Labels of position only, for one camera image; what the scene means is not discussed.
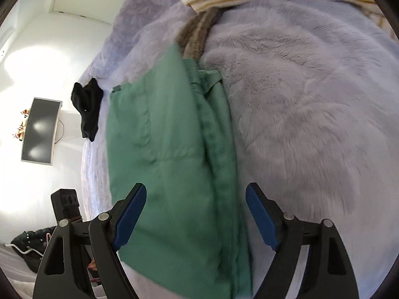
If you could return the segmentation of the brown knitted scarf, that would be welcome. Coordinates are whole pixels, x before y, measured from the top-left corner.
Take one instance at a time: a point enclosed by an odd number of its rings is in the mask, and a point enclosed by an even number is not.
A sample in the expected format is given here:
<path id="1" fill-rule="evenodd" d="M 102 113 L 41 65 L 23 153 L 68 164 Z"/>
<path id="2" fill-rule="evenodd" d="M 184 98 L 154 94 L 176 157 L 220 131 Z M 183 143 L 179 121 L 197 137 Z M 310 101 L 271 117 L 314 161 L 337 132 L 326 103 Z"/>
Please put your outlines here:
<path id="1" fill-rule="evenodd" d="M 176 37 L 183 59 L 199 61 L 211 29 L 220 20 L 225 9 L 211 7 L 190 18 Z"/>

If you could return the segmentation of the dark clothes pile on floor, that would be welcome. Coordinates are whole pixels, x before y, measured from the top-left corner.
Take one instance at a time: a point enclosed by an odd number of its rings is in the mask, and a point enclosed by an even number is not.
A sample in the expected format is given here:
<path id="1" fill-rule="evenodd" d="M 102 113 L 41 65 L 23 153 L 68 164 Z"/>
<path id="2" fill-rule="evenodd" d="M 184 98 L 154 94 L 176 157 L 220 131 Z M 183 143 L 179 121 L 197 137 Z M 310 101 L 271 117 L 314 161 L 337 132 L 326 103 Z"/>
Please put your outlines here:
<path id="1" fill-rule="evenodd" d="M 10 243 L 11 248 L 26 263 L 28 268 L 37 273 L 55 227 L 46 227 L 36 231 L 24 231 Z"/>

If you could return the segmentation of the red flower decoration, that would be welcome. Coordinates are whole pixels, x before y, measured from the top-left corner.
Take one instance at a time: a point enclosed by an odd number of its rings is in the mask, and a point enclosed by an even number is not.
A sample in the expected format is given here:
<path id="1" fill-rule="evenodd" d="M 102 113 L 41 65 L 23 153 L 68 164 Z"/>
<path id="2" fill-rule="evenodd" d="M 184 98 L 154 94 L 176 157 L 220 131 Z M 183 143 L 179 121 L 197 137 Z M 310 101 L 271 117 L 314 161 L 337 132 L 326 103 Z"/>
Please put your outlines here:
<path id="1" fill-rule="evenodd" d="M 14 138 L 16 138 L 19 141 L 23 141 L 24 139 L 24 135 L 25 135 L 25 131 L 26 131 L 26 125 L 27 125 L 27 121 L 28 121 L 28 116 L 30 114 L 30 110 L 29 109 L 25 109 L 21 112 L 21 115 L 23 116 L 23 119 L 21 121 L 21 124 L 19 125 L 17 132 L 13 135 Z"/>

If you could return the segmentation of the lavender plush bed blanket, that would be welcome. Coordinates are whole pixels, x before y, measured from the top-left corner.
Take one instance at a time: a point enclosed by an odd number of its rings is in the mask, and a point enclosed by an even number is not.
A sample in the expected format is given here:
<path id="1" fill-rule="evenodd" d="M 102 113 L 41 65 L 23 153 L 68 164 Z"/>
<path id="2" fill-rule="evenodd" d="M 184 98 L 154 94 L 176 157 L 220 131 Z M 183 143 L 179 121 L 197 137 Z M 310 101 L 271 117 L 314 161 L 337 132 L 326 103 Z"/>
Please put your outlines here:
<path id="1" fill-rule="evenodd" d="M 253 0 L 201 60 L 224 78 L 241 185 L 331 219 L 370 298 L 398 256 L 398 42 L 353 3 Z"/>

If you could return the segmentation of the green trousers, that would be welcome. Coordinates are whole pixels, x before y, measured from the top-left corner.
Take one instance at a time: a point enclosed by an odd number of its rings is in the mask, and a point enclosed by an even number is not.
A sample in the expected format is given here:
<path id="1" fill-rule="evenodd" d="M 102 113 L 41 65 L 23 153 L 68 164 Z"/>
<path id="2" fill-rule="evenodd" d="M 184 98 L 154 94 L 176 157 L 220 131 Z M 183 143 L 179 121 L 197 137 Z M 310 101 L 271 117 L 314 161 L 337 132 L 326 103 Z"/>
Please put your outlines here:
<path id="1" fill-rule="evenodd" d="M 106 124 L 114 201 L 147 201 L 120 259 L 145 298 L 247 298 L 250 249 L 222 76 L 173 45 L 144 76 L 116 86 Z M 158 284 L 157 293 L 143 284 Z"/>

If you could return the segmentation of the black folded garment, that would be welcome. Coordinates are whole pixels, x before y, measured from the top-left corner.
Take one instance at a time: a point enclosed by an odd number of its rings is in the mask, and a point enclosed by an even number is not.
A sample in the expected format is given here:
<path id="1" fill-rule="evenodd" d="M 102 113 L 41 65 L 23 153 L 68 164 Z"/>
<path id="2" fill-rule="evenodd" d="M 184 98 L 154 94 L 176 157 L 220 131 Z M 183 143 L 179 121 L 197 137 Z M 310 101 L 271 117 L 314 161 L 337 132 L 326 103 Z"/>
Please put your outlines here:
<path id="1" fill-rule="evenodd" d="M 98 132 L 102 99 L 103 90 L 99 87 L 95 78 L 91 78 L 85 86 L 78 82 L 74 84 L 71 101 L 81 115 L 82 137 L 88 138 L 91 142 L 95 140 Z"/>

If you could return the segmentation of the wall-mounted dark television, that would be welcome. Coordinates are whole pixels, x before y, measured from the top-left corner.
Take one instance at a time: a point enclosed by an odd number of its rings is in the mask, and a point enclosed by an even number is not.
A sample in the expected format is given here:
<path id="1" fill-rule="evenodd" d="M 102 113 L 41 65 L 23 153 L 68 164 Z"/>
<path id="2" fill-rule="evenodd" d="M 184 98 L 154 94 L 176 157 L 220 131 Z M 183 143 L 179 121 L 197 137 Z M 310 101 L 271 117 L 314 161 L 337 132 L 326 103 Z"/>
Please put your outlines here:
<path id="1" fill-rule="evenodd" d="M 62 101 L 34 98 L 26 121 L 21 160 L 51 165 Z"/>

